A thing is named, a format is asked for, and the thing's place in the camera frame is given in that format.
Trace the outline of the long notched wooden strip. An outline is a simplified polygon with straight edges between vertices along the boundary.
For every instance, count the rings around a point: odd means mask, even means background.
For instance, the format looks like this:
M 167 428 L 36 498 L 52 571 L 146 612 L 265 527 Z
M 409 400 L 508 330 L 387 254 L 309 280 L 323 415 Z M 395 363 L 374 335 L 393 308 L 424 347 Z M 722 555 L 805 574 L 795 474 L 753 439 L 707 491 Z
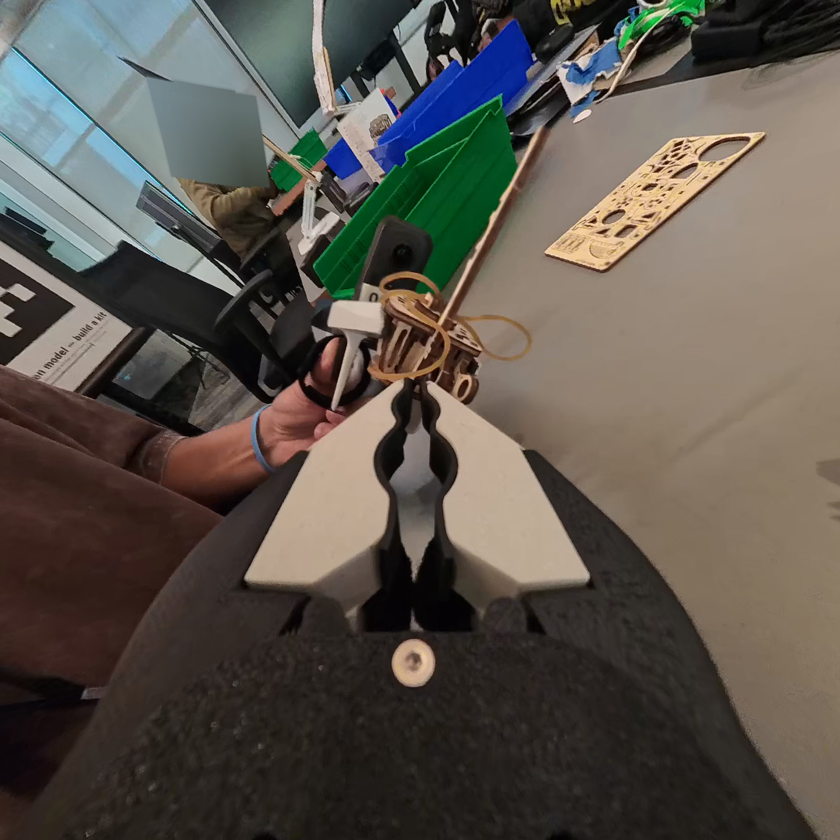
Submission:
M 444 327 L 447 321 L 454 320 L 464 303 L 470 289 L 486 263 L 493 245 L 496 243 L 501 230 L 504 228 L 522 189 L 529 181 L 533 168 L 537 164 L 548 139 L 550 129 L 543 125 L 532 136 L 528 147 L 518 164 L 518 168 L 507 189 L 502 194 L 496 211 L 490 216 L 484 234 L 474 248 L 472 256 L 467 260 L 458 284 L 451 294 L 448 303 L 439 316 L 437 323 Z

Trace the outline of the grey desk monitor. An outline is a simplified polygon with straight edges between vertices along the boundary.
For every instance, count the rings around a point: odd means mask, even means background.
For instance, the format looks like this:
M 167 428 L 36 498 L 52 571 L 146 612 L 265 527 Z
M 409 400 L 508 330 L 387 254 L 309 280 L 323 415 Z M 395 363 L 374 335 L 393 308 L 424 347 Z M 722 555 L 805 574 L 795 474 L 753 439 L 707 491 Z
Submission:
M 205 256 L 211 255 L 220 245 L 224 245 L 217 232 L 200 222 L 183 205 L 170 198 L 152 182 L 143 183 L 136 207 L 167 233 Z

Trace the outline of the large green plastic bin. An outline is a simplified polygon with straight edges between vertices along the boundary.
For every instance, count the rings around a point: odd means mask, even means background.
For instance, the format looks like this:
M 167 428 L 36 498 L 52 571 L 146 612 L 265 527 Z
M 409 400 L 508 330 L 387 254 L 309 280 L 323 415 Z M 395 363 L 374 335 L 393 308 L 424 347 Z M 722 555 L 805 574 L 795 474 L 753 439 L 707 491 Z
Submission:
M 444 289 L 487 228 L 517 170 L 502 96 L 413 147 L 364 202 L 313 268 L 334 299 L 350 299 L 375 230 L 393 215 L 425 230 L 424 274 Z

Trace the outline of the wooden model assembly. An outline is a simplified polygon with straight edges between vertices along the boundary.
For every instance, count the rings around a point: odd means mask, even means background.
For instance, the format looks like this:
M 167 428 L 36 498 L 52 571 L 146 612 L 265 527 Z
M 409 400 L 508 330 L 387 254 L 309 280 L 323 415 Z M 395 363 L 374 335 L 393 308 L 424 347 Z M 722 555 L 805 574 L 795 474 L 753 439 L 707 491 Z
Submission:
M 367 371 L 382 383 L 428 380 L 467 405 L 479 390 L 483 347 L 461 320 L 439 322 L 442 302 L 430 292 L 385 292 L 384 331 Z

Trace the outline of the person's left forearm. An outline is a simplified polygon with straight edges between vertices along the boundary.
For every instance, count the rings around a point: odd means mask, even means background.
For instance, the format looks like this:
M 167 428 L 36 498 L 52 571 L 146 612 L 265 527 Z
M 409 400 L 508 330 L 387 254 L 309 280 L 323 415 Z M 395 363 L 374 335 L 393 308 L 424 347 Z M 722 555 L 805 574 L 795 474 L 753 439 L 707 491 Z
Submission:
M 256 489 L 269 475 L 253 456 L 249 421 L 181 439 L 166 457 L 161 476 L 163 488 L 209 508 Z

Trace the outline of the thin wooden stick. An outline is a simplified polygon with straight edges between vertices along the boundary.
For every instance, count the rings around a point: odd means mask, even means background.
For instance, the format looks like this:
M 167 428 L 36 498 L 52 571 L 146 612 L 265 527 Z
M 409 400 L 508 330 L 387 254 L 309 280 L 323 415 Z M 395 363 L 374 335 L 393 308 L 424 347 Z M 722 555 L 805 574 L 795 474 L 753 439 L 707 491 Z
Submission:
M 301 177 L 310 182 L 313 182 L 316 185 L 320 184 L 320 174 L 304 166 L 296 155 L 290 154 L 282 150 L 277 144 L 273 143 L 272 140 L 268 139 L 268 137 L 264 134 L 262 134 L 262 141 L 265 147 L 267 147 L 280 160 L 286 162 L 289 165 L 289 167 L 292 168 L 298 174 L 300 174 Z

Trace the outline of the blue tape scraps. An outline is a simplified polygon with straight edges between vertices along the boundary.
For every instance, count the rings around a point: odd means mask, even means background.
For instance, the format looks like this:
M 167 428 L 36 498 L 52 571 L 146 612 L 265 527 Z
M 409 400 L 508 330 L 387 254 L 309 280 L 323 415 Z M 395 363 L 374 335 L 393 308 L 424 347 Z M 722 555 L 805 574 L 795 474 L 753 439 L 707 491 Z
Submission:
M 559 65 L 557 77 L 570 105 L 576 106 L 590 96 L 598 78 L 615 75 L 623 63 L 615 38 L 595 51 Z

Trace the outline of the black bag yellow print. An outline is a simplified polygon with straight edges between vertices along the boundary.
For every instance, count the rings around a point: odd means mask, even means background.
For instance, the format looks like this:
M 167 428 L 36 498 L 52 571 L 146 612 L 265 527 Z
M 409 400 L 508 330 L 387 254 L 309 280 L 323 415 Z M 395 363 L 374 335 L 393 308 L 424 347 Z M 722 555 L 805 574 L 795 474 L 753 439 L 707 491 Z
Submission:
M 574 32 L 599 25 L 601 33 L 627 17 L 637 1 L 513 1 L 511 15 L 518 21 L 530 46 L 564 25 Z

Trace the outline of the black office chair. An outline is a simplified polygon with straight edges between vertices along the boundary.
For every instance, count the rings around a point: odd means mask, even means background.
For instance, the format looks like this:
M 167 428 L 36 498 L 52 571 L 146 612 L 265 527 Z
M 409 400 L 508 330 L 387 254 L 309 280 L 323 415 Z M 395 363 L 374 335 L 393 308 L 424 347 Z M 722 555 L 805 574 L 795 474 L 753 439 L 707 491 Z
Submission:
M 269 270 L 230 295 L 122 242 L 78 274 L 80 290 L 134 327 L 194 344 L 269 403 L 298 380 L 316 340 L 313 307 Z

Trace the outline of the tan rubber band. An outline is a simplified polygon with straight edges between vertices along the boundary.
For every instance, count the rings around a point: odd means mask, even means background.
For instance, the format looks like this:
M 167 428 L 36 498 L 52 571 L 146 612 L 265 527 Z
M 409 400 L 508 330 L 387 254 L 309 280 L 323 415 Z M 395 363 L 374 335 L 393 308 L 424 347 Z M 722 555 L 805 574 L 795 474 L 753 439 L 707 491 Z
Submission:
M 377 355 L 367 369 L 381 382 L 393 383 L 430 376 L 443 368 L 453 345 L 446 328 L 418 308 L 424 299 L 418 291 L 392 288 L 399 280 L 413 280 L 425 286 L 433 299 L 440 296 L 440 289 L 433 281 L 413 270 L 400 270 L 381 280 L 378 302 L 385 311 L 385 330 L 377 345 Z M 421 326 L 431 329 L 426 341 L 410 343 L 409 350 L 398 350 L 396 360 L 389 362 L 388 348 L 394 342 L 386 338 L 388 328 L 393 327 L 394 334 L 398 334 L 399 328 L 405 327 L 408 338 L 412 338 Z
M 498 362 L 514 362 L 522 359 L 523 357 L 527 356 L 531 349 L 532 349 L 532 336 L 530 331 L 528 331 L 520 322 L 508 318 L 506 316 L 501 316 L 499 314 L 482 314 L 479 316 L 457 316 L 457 322 L 465 327 L 469 336 L 478 344 L 480 354 L 487 357 L 490 360 L 498 361 Z M 510 355 L 502 355 L 498 353 L 494 353 L 490 351 L 485 343 L 483 342 L 482 338 L 479 336 L 478 332 L 474 329 L 473 324 L 479 322 L 498 322 L 503 323 L 520 333 L 520 335 L 524 339 L 524 344 L 522 349 L 518 353 L 510 354 Z

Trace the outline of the small green plastic bin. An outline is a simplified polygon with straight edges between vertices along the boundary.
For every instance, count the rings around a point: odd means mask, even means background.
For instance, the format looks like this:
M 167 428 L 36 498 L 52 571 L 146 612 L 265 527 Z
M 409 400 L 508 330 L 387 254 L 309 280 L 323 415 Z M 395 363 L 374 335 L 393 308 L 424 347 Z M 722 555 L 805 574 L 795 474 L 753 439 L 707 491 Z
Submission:
M 300 166 L 310 171 L 325 157 L 328 149 L 315 129 L 306 132 L 287 153 Z M 277 189 L 289 193 L 301 180 L 302 174 L 278 155 L 269 165 L 269 177 Z

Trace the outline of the black white tag poster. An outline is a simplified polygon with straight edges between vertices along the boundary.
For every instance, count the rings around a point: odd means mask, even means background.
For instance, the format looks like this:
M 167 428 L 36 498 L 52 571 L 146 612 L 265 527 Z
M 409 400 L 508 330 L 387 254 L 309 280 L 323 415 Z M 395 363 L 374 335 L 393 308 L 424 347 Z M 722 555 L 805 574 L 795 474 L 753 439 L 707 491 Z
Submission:
M 1 244 L 1 363 L 70 392 L 120 366 L 142 334 L 80 290 L 80 276 L 46 252 Z

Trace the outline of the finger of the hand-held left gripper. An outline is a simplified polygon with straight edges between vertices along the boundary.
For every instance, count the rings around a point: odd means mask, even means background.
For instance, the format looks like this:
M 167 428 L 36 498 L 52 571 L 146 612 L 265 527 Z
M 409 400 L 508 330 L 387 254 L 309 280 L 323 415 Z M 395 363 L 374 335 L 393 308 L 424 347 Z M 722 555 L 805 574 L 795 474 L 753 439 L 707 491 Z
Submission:
M 334 301 L 329 308 L 326 330 L 379 339 L 385 330 L 385 311 L 378 301 Z

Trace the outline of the large dark wall screen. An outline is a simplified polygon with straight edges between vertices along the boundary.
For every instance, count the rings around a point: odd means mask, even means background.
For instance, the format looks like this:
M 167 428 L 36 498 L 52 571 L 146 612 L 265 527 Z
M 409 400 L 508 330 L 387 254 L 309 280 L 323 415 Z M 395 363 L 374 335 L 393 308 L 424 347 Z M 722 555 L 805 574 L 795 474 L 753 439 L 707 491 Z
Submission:
M 367 92 L 393 60 L 407 68 L 397 32 L 419 4 L 325 2 L 322 41 L 336 89 L 352 80 L 361 81 L 362 91 Z M 312 57 L 313 1 L 206 1 L 204 5 L 297 129 L 321 112 Z

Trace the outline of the person's left hand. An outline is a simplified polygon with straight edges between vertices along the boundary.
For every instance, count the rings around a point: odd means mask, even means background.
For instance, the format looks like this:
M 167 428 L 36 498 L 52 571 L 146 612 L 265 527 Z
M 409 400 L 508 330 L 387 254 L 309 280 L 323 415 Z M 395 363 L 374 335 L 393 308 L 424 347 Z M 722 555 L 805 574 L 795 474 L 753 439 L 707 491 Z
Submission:
M 298 452 L 310 449 L 346 418 L 362 408 L 364 400 L 331 411 L 335 386 L 333 368 L 337 342 L 323 349 L 318 361 L 303 378 L 281 392 L 259 421 L 262 447 L 275 469 Z

